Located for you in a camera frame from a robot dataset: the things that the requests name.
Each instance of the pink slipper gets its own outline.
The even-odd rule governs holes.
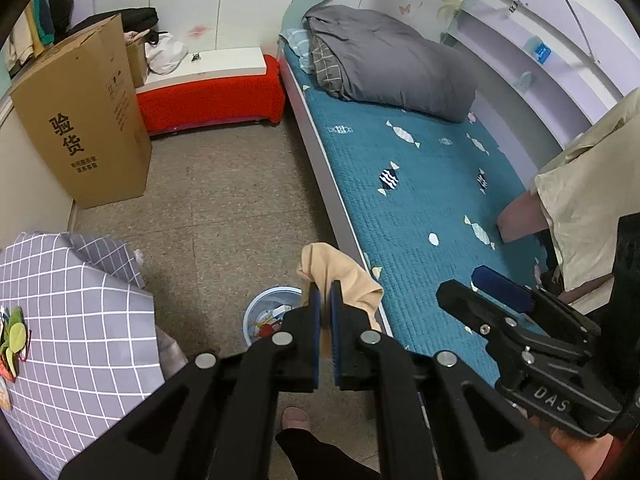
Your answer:
[[[288,430],[289,428],[311,431],[311,422],[304,410],[289,407],[282,412],[282,429]]]

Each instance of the white bag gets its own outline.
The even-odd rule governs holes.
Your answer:
[[[158,44],[145,43],[145,56],[149,68],[161,75],[175,70],[187,53],[187,46],[167,32],[159,35]]]

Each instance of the blue laundry basket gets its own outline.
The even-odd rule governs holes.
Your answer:
[[[293,286],[275,286],[258,294],[244,313],[242,334],[247,346],[251,346],[255,339],[249,336],[249,327],[256,324],[257,319],[265,310],[277,308],[283,304],[293,308],[300,306],[302,291]]]

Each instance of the cardboard box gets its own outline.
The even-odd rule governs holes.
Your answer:
[[[145,83],[146,74],[148,73],[145,55],[145,38],[140,38],[127,45],[127,59],[129,59],[133,86],[138,88]]]
[[[119,15],[98,22],[42,54],[10,90],[40,156],[83,208],[145,192],[151,142],[122,38]]]

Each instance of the gray plaid fabric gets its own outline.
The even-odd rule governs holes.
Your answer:
[[[0,254],[0,309],[19,305],[32,333],[4,415],[50,479],[164,382],[142,286],[110,238],[23,233]]]
[[[340,62],[327,44],[316,35],[311,37],[311,56],[314,60],[316,79],[322,89],[331,97],[350,101],[344,93],[344,71]]]

